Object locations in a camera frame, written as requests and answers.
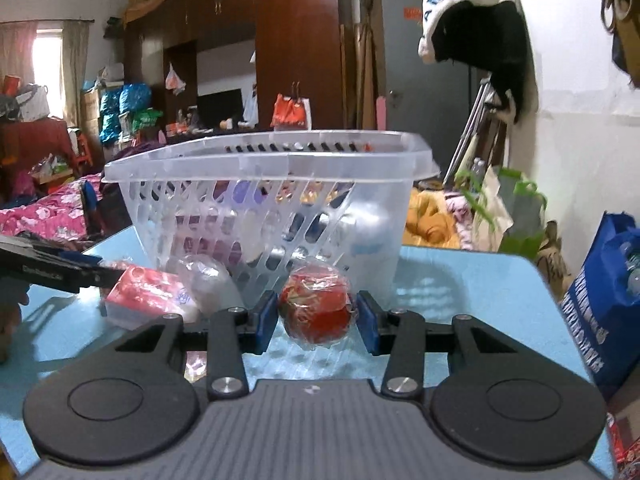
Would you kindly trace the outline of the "red ball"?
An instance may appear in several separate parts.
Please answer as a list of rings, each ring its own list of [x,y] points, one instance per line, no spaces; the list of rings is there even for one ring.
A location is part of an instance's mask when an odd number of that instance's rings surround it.
[[[350,281],[333,266],[306,263],[293,270],[279,296],[283,326],[303,348],[332,346],[357,317]]]

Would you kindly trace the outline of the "clear bagged item on table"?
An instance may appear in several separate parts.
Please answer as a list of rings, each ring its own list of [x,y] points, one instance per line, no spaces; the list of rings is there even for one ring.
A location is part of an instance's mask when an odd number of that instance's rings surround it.
[[[208,255],[170,257],[166,270],[178,276],[206,318],[217,311],[245,307],[227,268]]]

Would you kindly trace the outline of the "red white packet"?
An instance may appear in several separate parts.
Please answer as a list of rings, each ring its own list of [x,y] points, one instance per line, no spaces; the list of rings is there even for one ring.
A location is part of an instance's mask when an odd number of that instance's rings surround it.
[[[165,314],[198,322],[201,312],[175,274],[128,266],[104,299],[106,318],[124,330],[135,330]]]

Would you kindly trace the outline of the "orange yellow blanket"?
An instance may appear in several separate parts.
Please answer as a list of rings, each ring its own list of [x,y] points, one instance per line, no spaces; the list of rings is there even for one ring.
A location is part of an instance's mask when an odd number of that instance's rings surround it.
[[[411,189],[402,244],[414,247],[460,249],[456,220],[442,191]]]

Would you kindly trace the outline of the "white plastic laundry basket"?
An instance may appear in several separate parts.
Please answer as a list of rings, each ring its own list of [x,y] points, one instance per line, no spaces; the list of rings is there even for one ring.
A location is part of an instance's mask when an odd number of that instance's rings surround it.
[[[296,266],[325,263],[386,301],[412,186],[438,173],[414,133],[305,130],[167,145],[109,162],[104,179],[157,269],[209,256],[250,303]]]

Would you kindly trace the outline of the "green white tote bag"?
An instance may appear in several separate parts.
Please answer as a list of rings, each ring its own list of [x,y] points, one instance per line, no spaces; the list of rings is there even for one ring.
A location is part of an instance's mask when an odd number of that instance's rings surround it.
[[[547,197],[520,170],[491,166],[480,180],[460,169],[457,183],[472,213],[471,240],[479,252],[498,252],[533,261],[544,240]]]

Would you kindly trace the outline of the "maroon clothing pile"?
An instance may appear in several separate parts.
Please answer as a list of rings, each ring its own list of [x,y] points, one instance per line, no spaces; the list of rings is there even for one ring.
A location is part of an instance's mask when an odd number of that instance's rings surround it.
[[[158,150],[159,148],[162,148],[162,147],[163,147],[163,144],[160,144],[160,142],[158,141],[145,141],[137,145],[131,145],[131,146],[128,146],[128,148],[124,148],[123,150],[119,151],[114,156],[113,162],[116,162],[116,160],[119,160],[119,159],[134,156],[137,154]]]

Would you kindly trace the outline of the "blue plastic bags stack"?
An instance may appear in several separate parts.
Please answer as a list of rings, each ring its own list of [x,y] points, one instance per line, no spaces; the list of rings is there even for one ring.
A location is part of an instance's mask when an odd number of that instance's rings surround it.
[[[101,143],[109,146],[131,138],[134,114],[150,106],[151,96],[151,88],[142,82],[104,90],[100,99]]]

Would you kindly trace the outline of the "blue shopping bag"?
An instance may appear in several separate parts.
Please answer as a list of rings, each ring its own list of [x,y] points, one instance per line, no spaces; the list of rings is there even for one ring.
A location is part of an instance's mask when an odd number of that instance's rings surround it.
[[[602,216],[560,310],[600,393],[611,399],[639,362],[639,228],[629,214]]]

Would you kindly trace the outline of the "black television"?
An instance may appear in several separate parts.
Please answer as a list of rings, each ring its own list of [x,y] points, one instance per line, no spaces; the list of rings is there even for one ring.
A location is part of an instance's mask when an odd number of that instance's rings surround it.
[[[243,118],[244,107],[240,89],[198,96],[196,105],[201,124],[209,129],[218,128],[221,122],[228,119],[239,122]]]

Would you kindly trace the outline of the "orange white hanging bag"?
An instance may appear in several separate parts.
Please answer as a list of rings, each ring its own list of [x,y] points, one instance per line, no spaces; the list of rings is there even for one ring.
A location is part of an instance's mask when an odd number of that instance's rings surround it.
[[[274,130],[311,130],[310,99],[279,94],[274,102],[270,126]]]

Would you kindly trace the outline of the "grey door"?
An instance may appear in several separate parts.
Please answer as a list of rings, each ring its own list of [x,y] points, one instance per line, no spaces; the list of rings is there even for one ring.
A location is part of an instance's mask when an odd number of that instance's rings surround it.
[[[471,113],[480,76],[463,63],[426,64],[418,55],[422,0],[371,0],[378,98],[376,122],[387,131],[416,133],[448,169]]]

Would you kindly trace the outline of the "metal crutches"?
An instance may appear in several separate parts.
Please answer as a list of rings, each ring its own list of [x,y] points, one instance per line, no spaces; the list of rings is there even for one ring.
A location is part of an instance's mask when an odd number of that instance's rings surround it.
[[[490,100],[491,96],[492,87],[490,78],[483,78],[480,81],[480,86],[478,87],[474,103],[472,105],[469,117],[466,120],[465,126],[462,130],[458,145],[454,150],[452,159],[450,160],[449,166],[445,172],[444,180],[442,180],[442,184],[445,188],[447,186],[451,186],[454,183],[454,175],[460,168],[462,159],[464,159],[466,150],[471,144],[472,137],[476,133],[476,129],[480,124],[480,120],[486,113],[487,102]]]

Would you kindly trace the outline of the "dark red wooden wardrobe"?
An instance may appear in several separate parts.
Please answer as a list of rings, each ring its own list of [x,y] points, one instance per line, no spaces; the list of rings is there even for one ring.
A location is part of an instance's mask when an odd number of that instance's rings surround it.
[[[203,90],[198,54],[244,41],[255,45],[260,128],[280,94],[308,99],[318,129],[352,127],[352,0],[164,0],[126,24],[125,78],[147,84],[173,122]]]

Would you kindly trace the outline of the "white hooded jacket hanging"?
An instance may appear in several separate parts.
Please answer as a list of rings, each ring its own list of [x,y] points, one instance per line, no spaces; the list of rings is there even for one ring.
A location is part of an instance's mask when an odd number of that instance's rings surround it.
[[[498,115],[511,124],[536,110],[534,57],[521,0],[423,0],[418,55],[489,74]]]

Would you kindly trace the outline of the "brown hanging bag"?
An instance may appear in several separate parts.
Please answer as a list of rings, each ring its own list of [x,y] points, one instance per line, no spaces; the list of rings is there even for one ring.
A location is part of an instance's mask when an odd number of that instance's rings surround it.
[[[612,36],[612,61],[639,88],[639,0],[601,0],[600,18]]]

